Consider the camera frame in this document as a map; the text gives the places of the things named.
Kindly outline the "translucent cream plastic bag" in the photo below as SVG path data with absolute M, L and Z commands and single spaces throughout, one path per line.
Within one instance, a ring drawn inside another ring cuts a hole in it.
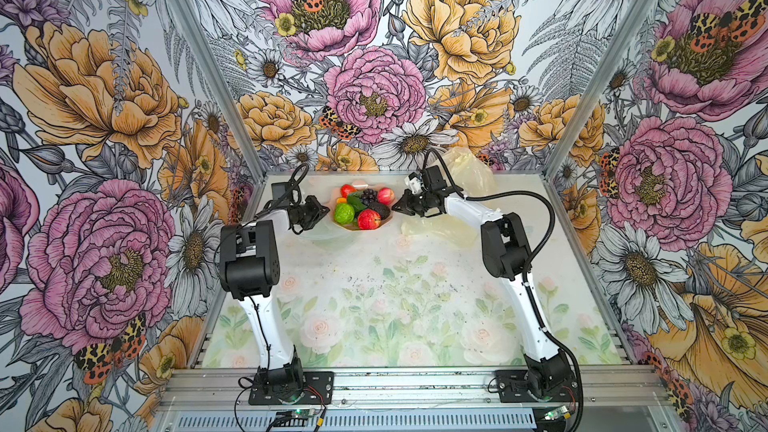
M 490 177 L 490 171 L 479 160 L 472 158 L 466 149 L 450 153 L 447 157 L 431 149 L 427 152 L 422 168 L 413 172 L 432 165 L 438 165 L 445 176 L 452 177 L 451 181 L 456 185 L 456 192 L 446 199 L 447 213 L 430 218 L 398 213 L 403 216 L 401 234 L 409 238 L 442 239 L 458 247 L 474 245 L 480 239 L 482 227 L 501 219 L 502 213 L 483 205 L 481 198 L 470 196 L 452 172 L 470 169 L 474 179 L 483 181 Z

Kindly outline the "aluminium front rail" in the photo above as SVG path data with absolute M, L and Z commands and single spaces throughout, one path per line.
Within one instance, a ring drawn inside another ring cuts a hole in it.
M 581 399 L 596 407 L 667 406 L 660 379 L 649 366 L 586 365 L 582 390 L 558 392 L 547 402 L 513 391 L 504 399 L 497 391 L 508 382 L 495 379 L 494 367 L 340 368 L 334 372 L 332 409 L 415 409 L 569 404 Z M 160 399 L 160 411 L 228 410 L 248 395 L 239 386 L 254 369 L 185 369 L 176 371 Z

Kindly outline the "green bumpy fruit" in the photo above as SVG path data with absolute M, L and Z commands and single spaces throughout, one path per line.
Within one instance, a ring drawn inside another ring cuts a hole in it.
M 355 221 L 355 217 L 356 210 L 352 205 L 346 202 L 340 202 L 336 204 L 334 210 L 334 221 L 337 224 L 341 226 L 347 226 Z

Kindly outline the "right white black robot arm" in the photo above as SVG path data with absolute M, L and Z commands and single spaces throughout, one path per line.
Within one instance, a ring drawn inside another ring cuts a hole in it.
M 530 245 L 519 214 L 486 206 L 488 201 L 508 197 L 531 198 L 545 207 L 547 228 L 536 246 Z M 551 202 L 527 190 L 467 196 L 448 172 L 434 165 L 407 176 L 404 193 L 394 210 L 421 218 L 447 215 L 479 232 L 482 263 L 492 277 L 506 282 L 516 317 L 522 321 L 526 390 L 534 399 L 545 401 L 569 387 L 581 399 L 583 387 L 577 358 L 552 333 L 532 278 L 534 261 L 554 232 L 556 214 Z

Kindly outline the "right aluminium corner post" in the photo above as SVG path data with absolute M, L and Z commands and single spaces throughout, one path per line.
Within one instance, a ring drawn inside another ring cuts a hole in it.
M 621 61 L 620 54 L 630 47 L 632 39 L 640 29 L 648 11 L 657 1 L 633 0 L 627 9 L 626 17 L 617 21 L 615 34 L 609 42 L 605 53 L 600 58 L 595 73 L 583 92 L 574 115 L 565 127 L 563 135 L 558 140 L 543 169 L 543 177 L 546 180 L 554 178 L 558 167 L 572 150 L 576 139 L 597 106 L 607 82 Z

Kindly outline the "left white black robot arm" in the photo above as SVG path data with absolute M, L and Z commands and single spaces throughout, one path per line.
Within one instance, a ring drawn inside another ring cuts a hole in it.
M 245 312 L 259 351 L 249 397 L 252 405 L 270 400 L 294 404 L 308 389 L 301 359 L 273 294 L 281 278 L 278 239 L 312 229 L 329 212 L 315 196 L 302 195 L 297 179 L 273 184 L 272 194 L 251 221 L 224 227 L 219 241 L 222 289 Z

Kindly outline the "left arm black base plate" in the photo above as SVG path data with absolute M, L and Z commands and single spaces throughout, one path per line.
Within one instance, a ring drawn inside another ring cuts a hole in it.
M 284 370 L 258 371 L 250 387 L 251 406 L 329 405 L 335 374 L 329 371 L 304 372 L 298 376 Z

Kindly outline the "red bumpy fruit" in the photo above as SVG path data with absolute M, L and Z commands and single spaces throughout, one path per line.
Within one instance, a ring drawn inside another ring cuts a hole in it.
M 360 230 L 376 230 L 381 226 L 381 222 L 379 215 L 372 210 L 363 210 L 357 216 L 357 225 Z

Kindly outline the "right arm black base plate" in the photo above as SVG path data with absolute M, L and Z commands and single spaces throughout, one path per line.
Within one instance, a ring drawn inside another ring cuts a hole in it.
M 566 381 L 546 389 L 541 381 L 522 369 L 496 370 L 490 385 L 496 387 L 502 403 L 576 403 L 581 398 L 576 381 Z

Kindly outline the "pink scalloped fruit plate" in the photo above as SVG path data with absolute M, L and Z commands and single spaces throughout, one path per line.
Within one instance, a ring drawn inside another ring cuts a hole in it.
M 331 217 L 345 230 L 376 230 L 392 219 L 396 199 L 394 190 L 389 187 L 344 184 L 331 201 Z

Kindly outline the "white perforated vent strip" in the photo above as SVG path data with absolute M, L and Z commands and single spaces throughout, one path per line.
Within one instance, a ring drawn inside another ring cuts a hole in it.
M 183 413 L 167 431 L 532 431 L 533 411 L 502 409 L 332 410 L 323 424 L 315 417 L 275 425 L 268 412 Z

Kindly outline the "red yellow peach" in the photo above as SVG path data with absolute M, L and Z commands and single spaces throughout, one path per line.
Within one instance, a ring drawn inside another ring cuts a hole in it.
M 354 186 L 352 186 L 351 184 L 344 184 L 340 188 L 340 193 L 341 193 L 341 196 L 343 198 L 347 198 L 349 195 L 355 193 L 356 191 L 357 191 L 357 189 Z

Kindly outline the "dark purple grape bunch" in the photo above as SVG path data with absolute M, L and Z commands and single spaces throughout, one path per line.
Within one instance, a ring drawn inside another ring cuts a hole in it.
M 375 189 L 365 189 L 360 193 L 361 202 L 369 206 L 372 203 L 378 202 L 378 191 Z

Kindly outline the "aluminium corner post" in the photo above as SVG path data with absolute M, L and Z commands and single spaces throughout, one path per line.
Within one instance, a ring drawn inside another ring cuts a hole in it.
M 627 9 L 626 17 L 617 21 L 615 34 L 609 42 L 605 53 L 600 58 L 595 73 L 583 92 L 574 115 L 565 127 L 563 135 L 558 140 L 543 169 L 543 177 L 546 180 L 554 178 L 558 167 L 572 150 L 576 139 L 597 106 L 607 82 L 621 61 L 620 54 L 630 47 L 632 39 L 640 29 L 648 11 L 657 1 L 633 0 Z
M 217 101 L 223 116 L 233 133 L 233 137 L 240 149 L 243 160 L 251 172 L 254 180 L 262 185 L 265 181 L 265 169 L 260 161 L 258 153 L 253 146 L 242 117 L 240 116 L 235 100 L 229 87 L 217 65 L 215 55 L 206 38 L 205 31 L 200 21 L 195 16 L 195 8 L 192 0 L 167 0 L 177 24 L 190 46 L 195 59 L 209 85 L 213 97 Z

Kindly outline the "left aluminium corner post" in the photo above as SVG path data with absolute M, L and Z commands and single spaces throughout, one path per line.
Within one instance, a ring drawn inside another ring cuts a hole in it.
M 200 21 L 195 16 L 195 8 L 192 0 L 167 0 L 177 24 L 190 46 L 195 59 L 209 85 L 213 97 L 217 101 L 223 116 L 233 133 L 233 137 L 240 149 L 243 160 L 251 172 L 254 180 L 262 185 L 265 181 L 265 169 L 260 161 L 258 153 L 253 146 L 242 117 L 240 116 L 235 100 L 229 87 L 217 65 L 215 55 L 206 38 L 205 31 Z

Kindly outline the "dark avocado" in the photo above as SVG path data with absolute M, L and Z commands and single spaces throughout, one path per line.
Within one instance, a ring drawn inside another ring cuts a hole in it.
M 390 208 L 379 202 L 369 203 L 367 209 L 376 212 L 382 221 L 386 221 L 391 216 Z

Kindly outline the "red apple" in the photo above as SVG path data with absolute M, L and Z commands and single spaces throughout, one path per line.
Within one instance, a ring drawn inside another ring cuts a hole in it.
M 385 206 L 391 206 L 396 202 L 395 192 L 388 187 L 383 187 L 377 192 L 377 202 Z

